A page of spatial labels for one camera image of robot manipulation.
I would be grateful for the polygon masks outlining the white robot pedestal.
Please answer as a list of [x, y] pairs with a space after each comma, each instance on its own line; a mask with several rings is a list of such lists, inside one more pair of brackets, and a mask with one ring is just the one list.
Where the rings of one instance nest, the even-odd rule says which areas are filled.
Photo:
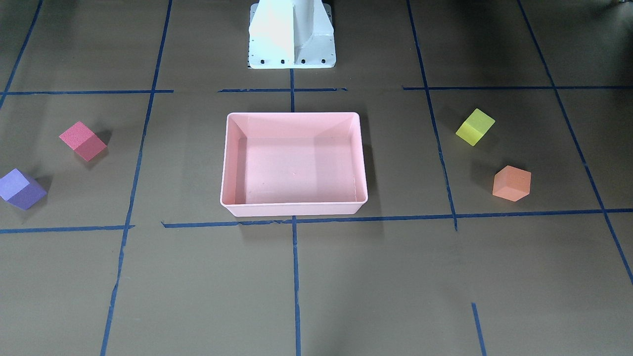
[[260, 0], [248, 30], [249, 68], [335, 67], [332, 9], [321, 0]]

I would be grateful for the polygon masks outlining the orange foam block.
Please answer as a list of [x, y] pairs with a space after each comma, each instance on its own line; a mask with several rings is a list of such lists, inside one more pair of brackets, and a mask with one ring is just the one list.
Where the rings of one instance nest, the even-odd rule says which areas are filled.
[[532, 173], [506, 165], [494, 176], [492, 194], [509, 201], [518, 201], [531, 192]]

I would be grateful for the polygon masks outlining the yellow foam block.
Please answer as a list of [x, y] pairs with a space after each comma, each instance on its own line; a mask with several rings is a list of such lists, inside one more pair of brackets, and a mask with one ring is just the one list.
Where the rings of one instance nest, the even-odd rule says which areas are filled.
[[459, 126], [456, 135], [470, 146], [475, 146], [479, 140], [492, 128], [495, 120], [479, 108], [475, 108], [466, 120]]

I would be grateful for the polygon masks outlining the purple foam block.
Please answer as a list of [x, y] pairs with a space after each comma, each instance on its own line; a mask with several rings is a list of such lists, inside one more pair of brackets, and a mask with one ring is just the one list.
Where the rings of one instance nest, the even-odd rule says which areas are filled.
[[43, 199], [47, 192], [34, 178], [13, 169], [0, 178], [0, 195], [10, 205], [26, 211]]

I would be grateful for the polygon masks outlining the pink plastic bin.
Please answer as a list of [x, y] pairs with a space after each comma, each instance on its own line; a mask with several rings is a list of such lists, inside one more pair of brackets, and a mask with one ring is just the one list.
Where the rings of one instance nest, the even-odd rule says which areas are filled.
[[355, 214], [368, 201], [355, 112], [234, 112], [220, 204], [235, 217]]

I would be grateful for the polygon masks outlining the red foam block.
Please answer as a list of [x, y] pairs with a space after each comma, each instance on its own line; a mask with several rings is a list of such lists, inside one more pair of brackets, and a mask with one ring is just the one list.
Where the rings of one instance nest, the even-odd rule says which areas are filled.
[[61, 139], [77, 155], [86, 162], [91, 161], [106, 149], [106, 144], [81, 121], [76, 122], [66, 129], [61, 135]]

